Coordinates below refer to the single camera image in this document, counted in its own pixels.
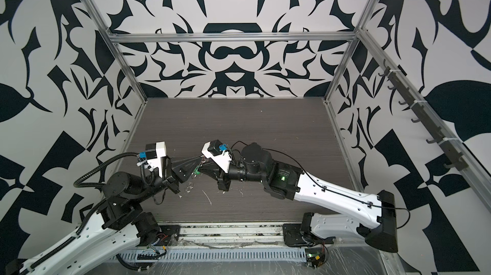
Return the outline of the wall hook rack dark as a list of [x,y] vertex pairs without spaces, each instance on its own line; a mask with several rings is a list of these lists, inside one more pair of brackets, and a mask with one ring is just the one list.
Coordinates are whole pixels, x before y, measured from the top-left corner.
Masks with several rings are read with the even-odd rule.
[[438,145],[450,160],[450,164],[445,164],[444,167],[448,169],[455,168],[458,171],[469,168],[464,151],[459,146],[460,139],[444,125],[440,116],[437,115],[429,102],[418,92],[410,80],[407,79],[404,72],[385,65],[381,76],[386,77],[391,82],[390,90],[395,90],[401,95],[403,100],[399,104],[407,107],[414,113],[416,117],[412,119],[412,122],[422,124],[427,130],[430,135],[427,143]]

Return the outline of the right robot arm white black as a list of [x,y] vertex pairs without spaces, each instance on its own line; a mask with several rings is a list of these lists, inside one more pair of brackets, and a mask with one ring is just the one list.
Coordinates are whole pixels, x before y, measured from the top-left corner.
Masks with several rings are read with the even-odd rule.
[[310,203],[340,214],[339,219],[329,220],[323,214],[305,213],[299,234],[307,244],[345,235],[363,239],[384,252],[398,252],[399,208],[394,194],[386,190],[369,194],[337,186],[308,173],[298,162],[290,165],[275,160],[272,153],[270,148],[251,143],[235,159],[231,147],[214,140],[204,144],[205,160],[198,171],[216,179],[221,191],[228,191],[233,180],[259,182],[274,198]]

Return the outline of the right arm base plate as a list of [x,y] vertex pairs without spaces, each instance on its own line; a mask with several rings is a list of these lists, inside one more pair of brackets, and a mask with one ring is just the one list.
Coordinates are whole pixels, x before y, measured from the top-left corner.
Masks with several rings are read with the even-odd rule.
[[321,239],[311,233],[302,232],[301,224],[283,224],[283,242],[286,246],[292,248],[313,247],[317,245],[334,244],[335,237]]

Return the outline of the large wire keyring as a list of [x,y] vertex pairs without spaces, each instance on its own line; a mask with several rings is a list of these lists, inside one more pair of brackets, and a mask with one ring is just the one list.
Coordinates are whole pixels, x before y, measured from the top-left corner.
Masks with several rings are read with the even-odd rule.
[[187,184],[186,184],[186,187],[185,187],[185,193],[186,194],[189,194],[195,187],[195,180],[201,176],[200,175],[195,175],[195,171],[198,167],[196,167],[194,169],[194,171],[192,172],[191,176],[190,176],[190,179],[188,180]]

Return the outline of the small circuit board green led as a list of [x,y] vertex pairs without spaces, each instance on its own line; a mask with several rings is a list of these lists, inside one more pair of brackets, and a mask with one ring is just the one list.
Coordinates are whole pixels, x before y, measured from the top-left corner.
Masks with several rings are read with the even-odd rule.
[[328,260],[328,250],[325,246],[318,248],[307,248],[306,253],[306,265],[312,269],[317,269],[323,266]]

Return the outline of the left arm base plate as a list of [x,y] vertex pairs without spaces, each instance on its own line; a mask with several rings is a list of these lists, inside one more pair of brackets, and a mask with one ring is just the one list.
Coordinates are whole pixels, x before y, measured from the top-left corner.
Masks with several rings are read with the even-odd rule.
[[180,225],[160,225],[160,231],[157,233],[156,240],[152,243],[153,246],[173,246],[180,240]]

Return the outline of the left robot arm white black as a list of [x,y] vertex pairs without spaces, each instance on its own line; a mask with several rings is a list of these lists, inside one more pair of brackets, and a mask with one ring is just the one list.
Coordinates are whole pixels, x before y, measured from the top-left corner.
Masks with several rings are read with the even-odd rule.
[[[122,171],[106,183],[88,182],[88,178],[123,157],[136,157],[139,175]],[[42,253],[27,260],[15,259],[6,274],[86,274],[106,260],[137,246],[149,246],[161,229],[141,203],[161,191],[179,192],[201,164],[202,157],[172,163],[168,156],[155,152],[119,154],[75,181],[77,188],[98,188],[104,197],[69,235]]]

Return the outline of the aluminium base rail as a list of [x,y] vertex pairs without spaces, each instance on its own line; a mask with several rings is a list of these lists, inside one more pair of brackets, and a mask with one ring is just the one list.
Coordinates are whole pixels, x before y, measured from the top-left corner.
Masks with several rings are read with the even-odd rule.
[[[352,218],[346,216],[324,216],[321,214],[306,213],[300,230],[311,233],[321,239],[328,237],[363,239],[372,248],[396,253],[398,251],[397,229],[394,221],[377,223],[377,227],[368,228]],[[149,246],[160,231],[159,225],[145,217],[141,221],[130,223],[120,230],[103,228],[102,218],[93,217],[80,232],[77,230],[69,234],[63,243],[70,254],[79,256],[83,253],[95,253],[109,256],[136,246]],[[181,227],[182,233],[190,233],[197,237],[198,243],[261,243],[267,244],[270,237],[273,243],[277,241],[278,234],[283,234],[282,227],[275,228],[266,223],[225,223],[218,225],[188,225]]]

